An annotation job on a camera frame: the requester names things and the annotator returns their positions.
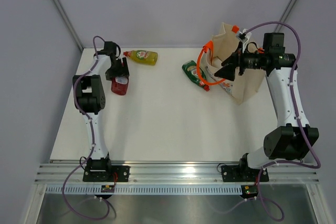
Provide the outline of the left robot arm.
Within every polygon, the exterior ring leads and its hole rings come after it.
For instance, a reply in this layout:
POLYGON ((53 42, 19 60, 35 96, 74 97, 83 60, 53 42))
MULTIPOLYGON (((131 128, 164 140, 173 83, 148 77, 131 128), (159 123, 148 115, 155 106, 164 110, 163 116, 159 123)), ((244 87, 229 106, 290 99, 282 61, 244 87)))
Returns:
POLYGON ((121 56, 120 46, 112 41, 105 41, 103 49, 95 50, 92 65, 85 73, 72 78, 75 108, 82 114, 88 131, 89 156, 84 163, 85 174, 95 174, 105 182, 112 177, 113 168, 101 122, 107 102, 103 79, 117 88, 128 88, 127 60, 121 56))

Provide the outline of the red dish soap bottle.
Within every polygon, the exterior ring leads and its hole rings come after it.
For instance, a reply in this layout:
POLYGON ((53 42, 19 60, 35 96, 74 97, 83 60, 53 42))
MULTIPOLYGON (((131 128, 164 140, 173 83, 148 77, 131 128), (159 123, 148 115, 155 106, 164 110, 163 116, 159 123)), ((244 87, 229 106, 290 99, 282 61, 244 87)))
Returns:
POLYGON ((126 95, 129 85, 129 77, 113 77, 111 91, 118 95, 126 95))

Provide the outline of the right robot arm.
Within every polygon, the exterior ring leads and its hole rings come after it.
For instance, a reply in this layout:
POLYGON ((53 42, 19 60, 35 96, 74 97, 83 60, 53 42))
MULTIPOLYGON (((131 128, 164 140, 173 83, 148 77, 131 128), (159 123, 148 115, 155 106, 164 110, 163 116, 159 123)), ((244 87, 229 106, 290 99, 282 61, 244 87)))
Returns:
POLYGON ((263 47, 250 52, 247 34, 237 32, 237 49, 222 63, 216 77, 230 81, 246 70, 263 70, 274 110, 277 127, 264 138, 258 150, 246 153, 238 165, 221 167, 224 181, 248 181, 272 164, 301 165, 319 137, 316 127, 311 127, 300 101, 297 83, 297 57, 285 52, 283 33, 266 33, 263 47))

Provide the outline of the green dish soap bottle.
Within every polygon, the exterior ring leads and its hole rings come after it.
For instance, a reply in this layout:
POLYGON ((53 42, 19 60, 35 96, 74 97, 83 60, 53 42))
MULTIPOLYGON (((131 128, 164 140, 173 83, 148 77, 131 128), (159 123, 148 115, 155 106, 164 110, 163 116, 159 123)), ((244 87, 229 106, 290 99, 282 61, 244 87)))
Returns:
POLYGON ((205 84, 197 75, 197 67, 196 62, 194 60, 190 60, 182 65, 182 70, 189 78, 189 80, 196 84, 198 87, 201 87, 205 91, 209 91, 210 88, 207 84, 205 84))

